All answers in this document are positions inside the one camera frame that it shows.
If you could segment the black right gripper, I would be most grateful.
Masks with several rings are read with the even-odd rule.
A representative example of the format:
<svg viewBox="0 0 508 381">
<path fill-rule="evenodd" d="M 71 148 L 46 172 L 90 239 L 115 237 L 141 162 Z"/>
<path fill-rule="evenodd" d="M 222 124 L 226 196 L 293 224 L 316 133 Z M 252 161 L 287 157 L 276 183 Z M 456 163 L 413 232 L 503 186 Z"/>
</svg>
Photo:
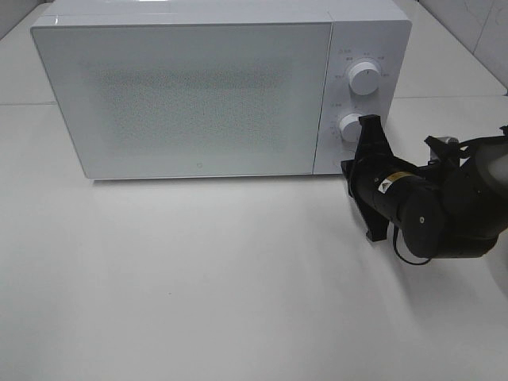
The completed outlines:
<svg viewBox="0 0 508 381">
<path fill-rule="evenodd" d="M 401 231 L 418 258 L 437 257 L 441 204 L 437 188 L 416 174 L 416 167 L 393 159 L 379 115 L 359 118 L 361 132 L 354 160 L 341 163 L 348 191 L 367 226 L 372 242 L 387 239 L 388 225 Z"/>
</svg>

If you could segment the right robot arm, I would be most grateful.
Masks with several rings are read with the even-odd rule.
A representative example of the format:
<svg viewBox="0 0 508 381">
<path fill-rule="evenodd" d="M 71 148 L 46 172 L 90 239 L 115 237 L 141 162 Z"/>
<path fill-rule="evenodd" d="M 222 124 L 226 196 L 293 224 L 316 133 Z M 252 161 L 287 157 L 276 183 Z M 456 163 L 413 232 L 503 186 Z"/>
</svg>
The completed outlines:
<svg viewBox="0 0 508 381">
<path fill-rule="evenodd" d="M 403 237 L 425 265 L 478 258 L 507 229 L 507 128 L 493 137 L 426 137 L 431 157 L 416 166 L 391 150 L 378 115 L 359 119 L 351 160 L 341 163 L 348 193 L 372 242 Z"/>
</svg>

